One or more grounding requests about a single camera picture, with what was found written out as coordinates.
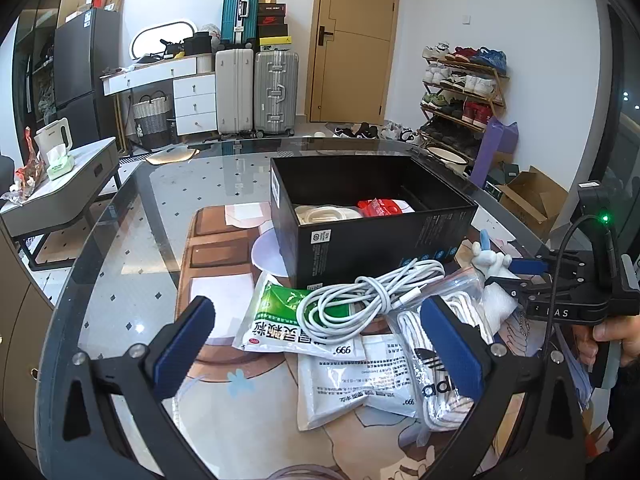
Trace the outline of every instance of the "open cardboard box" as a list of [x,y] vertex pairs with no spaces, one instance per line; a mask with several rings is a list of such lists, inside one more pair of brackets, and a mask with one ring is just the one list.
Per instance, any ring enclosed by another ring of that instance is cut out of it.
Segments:
[[567,192],[559,184],[531,166],[506,186],[500,203],[543,242],[558,217]]

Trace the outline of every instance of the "red sneaker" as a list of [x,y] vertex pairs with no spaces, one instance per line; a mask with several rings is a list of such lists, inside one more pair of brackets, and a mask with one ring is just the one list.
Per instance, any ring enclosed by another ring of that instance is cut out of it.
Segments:
[[462,48],[461,46],[456,47],[456,51],[453,54],[449,54],[447,59],[451,61],[462,61],[464,63],[469,62],[469,58],[471,56],[475,56],[478,51],[471,47]]
[[480,103],[475,103],[476,105],[476,116],[474,117],[474,126],[478,126],[478,128],[482,128],[483,130],[486,128],[489,119],[494,115],[487,105],[481,105]]
[[474,123],[474,118],[476,117],[476,103],[475,101],[466,101],[465,105],[462,109],[462,120],[465,123]]

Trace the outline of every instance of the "blue sneaker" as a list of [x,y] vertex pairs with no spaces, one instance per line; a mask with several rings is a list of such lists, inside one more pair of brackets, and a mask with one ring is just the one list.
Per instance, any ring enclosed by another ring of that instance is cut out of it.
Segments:
[[490,66],[495,68],[498,74],[507,75],[507,55],[501,50],[491,50],[483,46],[469,62]]

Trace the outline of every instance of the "door frame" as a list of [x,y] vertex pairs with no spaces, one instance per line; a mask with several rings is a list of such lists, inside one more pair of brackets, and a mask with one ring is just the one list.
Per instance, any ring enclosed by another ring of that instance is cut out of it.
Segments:
[[[382,95],[382,111],[380,117],[384,120],[386,111],[386,98],[389,92],[389,81],[391,79],[391,65],[394,59],[394,49],[396,47],[396,28],[398,27],[398,9],[400,0],[395,0],[394,16],[391,22],[391,36],[389,58],[386,64],[385,87]],[[318,47],[318,20],[320,17],[320,0],[314,0],[314,6],[311,15],[311,34],[309,41],[309,56],[306,66],[306,92],[305,92],[305,115],[306,120],[311,118],[311,94],[314,84],[314,67],[316,65],[316,48]]]

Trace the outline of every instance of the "door handle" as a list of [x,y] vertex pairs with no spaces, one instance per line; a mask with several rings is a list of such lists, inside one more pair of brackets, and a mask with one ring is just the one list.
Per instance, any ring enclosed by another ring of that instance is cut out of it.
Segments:
[[323,46],[324,45],[324,37],[325,36],[332,36],[333,37],[333,33],[332,32],[325,32],[324,31],[324,25],[320,26],[320,33],[318,34],[318,46]]

